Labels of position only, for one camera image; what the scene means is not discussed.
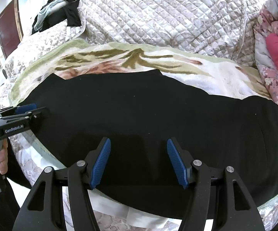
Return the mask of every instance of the wooden door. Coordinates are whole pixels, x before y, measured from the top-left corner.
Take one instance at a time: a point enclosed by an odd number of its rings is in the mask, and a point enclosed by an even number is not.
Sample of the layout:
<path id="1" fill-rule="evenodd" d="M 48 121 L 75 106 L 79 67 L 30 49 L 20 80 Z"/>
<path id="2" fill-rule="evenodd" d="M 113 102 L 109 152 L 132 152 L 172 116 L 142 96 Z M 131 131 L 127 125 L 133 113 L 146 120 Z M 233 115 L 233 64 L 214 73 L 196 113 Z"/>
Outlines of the wooden door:
<path id="1" fill-rule="evenodd" d="M 18 16 L 15 16 L 16 1 L 10 4 L 0 14 L 0 44 L 5 59 L 18 47 L 20 43 L 18 33 Z"/>

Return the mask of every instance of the floral blanket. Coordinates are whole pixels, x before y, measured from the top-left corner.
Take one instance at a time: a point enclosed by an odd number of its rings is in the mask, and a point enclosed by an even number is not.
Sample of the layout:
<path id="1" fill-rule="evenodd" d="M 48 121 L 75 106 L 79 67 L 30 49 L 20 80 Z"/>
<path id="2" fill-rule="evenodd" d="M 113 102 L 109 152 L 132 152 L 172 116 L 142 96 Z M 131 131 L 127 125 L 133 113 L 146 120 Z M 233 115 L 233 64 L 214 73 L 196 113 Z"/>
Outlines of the floral blanket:
<path id="1" fill-rule="evenodd" d="M 262 7 L 258 16 L 255 32 L 256 65 L 262 81 L 270 93 L 272 100 L 278 104 L 278 70 L 266 48 L 265 38 L 270 33 L 278 35 L 278 1 L 268 0 Z M 278 221 L 278 209 L 271 211 L 265 222 L 266 230 L 271 230 Z"/>
<path id="2" fill-rule="evenodd" d="M 270 95 L 261 82 L 258 70 L 240 66 L 234 61 L 183 52 L 174 48 L 147 44 L 108 43 L 91 46 L 83 39 L 71 40 L 33 63 L 22 63 L 25 69 L 0 90 L 0 107 L 17 105 L 40 82 L 55 73 L 64 79 L 81 74 L 108 72 L 138 72 L 159 69 L 164 75 L 209 94 L 243 99 L 251 95 Z M 46 166 L 64 168 L 37 140 L 31 131 L 10 138 L 16 158 L 33 185 Z M 92 207 L 100 226 L 106 230 L 129 230 L 130 226 L 177 230 L 179 220 L 169 220 L 144 213 L 113 201 L 97 190 L 89 192 Z M 63 189 L 66 222 L 72 226 L 67 189 Z M 263 222 L 278 210 L 278 196 L 258 208 Z"/>

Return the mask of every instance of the black sleeve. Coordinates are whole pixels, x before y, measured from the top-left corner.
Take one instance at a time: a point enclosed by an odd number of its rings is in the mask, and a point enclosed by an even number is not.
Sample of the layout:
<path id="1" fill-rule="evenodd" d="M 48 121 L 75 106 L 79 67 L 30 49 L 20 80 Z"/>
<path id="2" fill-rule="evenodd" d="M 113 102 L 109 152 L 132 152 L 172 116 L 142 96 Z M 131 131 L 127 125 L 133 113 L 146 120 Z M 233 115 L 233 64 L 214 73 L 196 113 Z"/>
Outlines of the black sleeve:
<path id="1" fill-rule="evenodd" d="M 8 180 L 5 183 L 6 190 L 0 193 L 0 230 L 11 231 L 20 207 Z"/>

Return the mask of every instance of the metal screw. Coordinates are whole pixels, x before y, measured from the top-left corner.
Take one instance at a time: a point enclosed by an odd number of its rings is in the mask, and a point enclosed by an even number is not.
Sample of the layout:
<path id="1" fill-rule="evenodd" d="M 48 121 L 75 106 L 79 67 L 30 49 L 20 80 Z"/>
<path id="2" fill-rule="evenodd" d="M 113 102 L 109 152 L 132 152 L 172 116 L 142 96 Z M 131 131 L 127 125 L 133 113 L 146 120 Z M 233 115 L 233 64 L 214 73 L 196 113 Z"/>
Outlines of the metal screw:
<path id="1" fill-rule="evenodd" d="M 77 161 L 77 166 L 82 167 L 85 165 L 85 161 Z"/>
<path id="2" fill-rule="evenodd" d="M 196 166 L 201 166 L 201 165 L 202 165 L 202 161 L 200 161 L 200 160 L 194 160 L 194 161 L 193 161 L 193 164 L 196 165 Z"/>
<path id="3" fill-rule="evenodd" d="M 45 169 L 44 169 L 44 172 L 45 173 L 50 173 L 52 171 L 52 167 L 46 167 Z"/>
<path id="4" fill-rule="evenodd" d="M 232 172 L 234 171 L 234 168 L 231 167 L 231 166 L 227 166 L 227 171 L 230 172 L 230 173 L 232 173 Z"/>

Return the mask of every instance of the white cloth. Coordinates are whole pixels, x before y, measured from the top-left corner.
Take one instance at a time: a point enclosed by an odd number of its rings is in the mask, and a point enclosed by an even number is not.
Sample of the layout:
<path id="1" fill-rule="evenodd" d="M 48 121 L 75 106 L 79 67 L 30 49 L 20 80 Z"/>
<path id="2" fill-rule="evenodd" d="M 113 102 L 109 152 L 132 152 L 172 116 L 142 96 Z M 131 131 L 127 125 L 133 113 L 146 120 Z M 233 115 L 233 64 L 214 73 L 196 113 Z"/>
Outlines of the white cloth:
<path id="1" fill-rule="evenodd" d="M 52 13 L 58 11 L 59 9 L 65 7 L 69 2 L 65 0 L 54 0 L 51 3 L 49 3 L 47 6 L 45 6 L 37 16 L 37 22 L 34 25 L 34 30 L 39 31 L 42 29 L 44 24 L 44 19 L 48 16 L 50 16 Z"/>

